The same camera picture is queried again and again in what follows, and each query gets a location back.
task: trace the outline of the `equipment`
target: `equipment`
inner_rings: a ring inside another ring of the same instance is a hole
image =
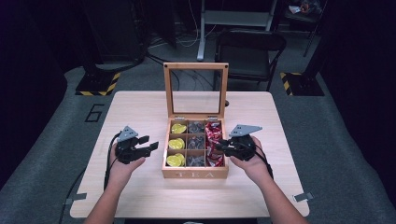
[[[141,145],[149,141],[148,135],[141,138],[137,138],[137,136],[138,133],[128,126],[120,133],[116,147],[116,157],[120,162],[129,164],[141,157],[149,157],[151,151],[158,148],[158,142],[150,144],[148,147],[136,148],[137,144]]]
[[[271,165],[268,163],[264,152],[262,152],[262,156],[256,151],[256,147],[258,146],[254,143],[253,139],[249,135],[250,133],[257,132],[261,129],[262,127],[258,126],[238,124],[229,134],[231,139],[219,140],[219,144],[216,144],[216,149],[223,151],[225,156],[234,156],[240,161],[249,161],[254,157],[254,155],[257,155],[265,163],[268,173],[274,179],[273,170]]]

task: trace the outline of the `light wood table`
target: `light wood table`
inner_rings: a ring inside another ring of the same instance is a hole
[[[272,95],[262,91],[228,91],[227,100],[230,103],[224,119],[227,136],[237,124],[262,126],[261,131],[252,135],[261,140],[276,183],[300,213],[307,216],[307,202],[296,203],[292,199],[292,195],[304,191]],[[78,189],[78,194],[87,193],[87,197],[73,202],[71,216],[86,217],[91,212],[103,192],[111,139],[129,125],[139,133],[138,137],[149,135],[148,144],[156,141],[160,144],[133,172],[120,196],[116,217],[269,217],[259,188],[232,162],[227,179],[163,178],[161,168],[167,121],[165,91],[117,92]]]

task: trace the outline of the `wooden box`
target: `wooden box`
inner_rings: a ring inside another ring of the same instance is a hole
[[[215,150],[214,144],[226,138],[228,64],[164,63],[163,70],[168,107],[163,177],[227,178],[229,158]],[[181,77],[194,72],[207,73],[210,79],[216,72],[221,79],[219,91],[180,91]]]

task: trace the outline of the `gray carpet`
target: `gray carpet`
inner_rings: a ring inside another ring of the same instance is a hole
[[[325,96],[288,96],[280,72],[303,72],[318,43],[306,58],[307,40],[301,34],[285,34],[287,49],[280,58],[270,92],[282,120],[290,150],[309,201],[311,223],[394,223],[396,212],[375,170],[367,164],[349,136],[326,85],[318,75]],[[149,52],[168,61],[196,62],[198,44],[191,47],[150,47]],[[213,61],[213,37],[206,43],[205,60]],[[117,67],[121,64],[107,64]],[[106,118],[113,94],[76,96],[75,87],[84,71],[65,74],[68,89],[64,100],[29,154],[0,192],[0,223],[57,223],[64,198],[73,181],[90,159]],[[255,83],[231,81],[229,91],[251,91]],[[260,85],[264,90],[266,83]],[[180,79],[183,88],[211,90],[199,76]],[[164,91],[163,68],[151,59],[122,72],[115,91]],[[101,114],[98,122],[84,122],[93,105]],[[76,192],[78,183],[73,189]],[[82,223],[64,210],[63,223]],[[270,223],[259,218],[258,223]]]

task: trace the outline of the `chair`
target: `chair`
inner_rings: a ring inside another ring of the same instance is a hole
[[[258,86],[262,81],[268,82],[266,91],[269,91],[277,60],[285,47],[286,40],[282,35],[231,29],[223,31],[217,39],[215,62],[229,64],[228,79],[258,81]],[[218,77],[215,73],[213,91]]]
[[[281,12],[280,17],[287,20],[288,22],[292,24],[297,24],[300,26],[303,26],[305,29],[307,29],[309,32],[308,36],[308,45],[306,46],[304,57],[306,56],[309,47],[311,47],[312,41],[314,40],[315,35],[317,34],[318,28],[321,24],[322,18],[323,18],[323,13],[325,11],[325,8],[327,6],[328,0],[321,0],[321,12],[320,13],[310,13],[308,15],[302,13],[302,12],[297,12],[295,14],[291,13],[289,10],[289,5],[284,3],[283,9]]]

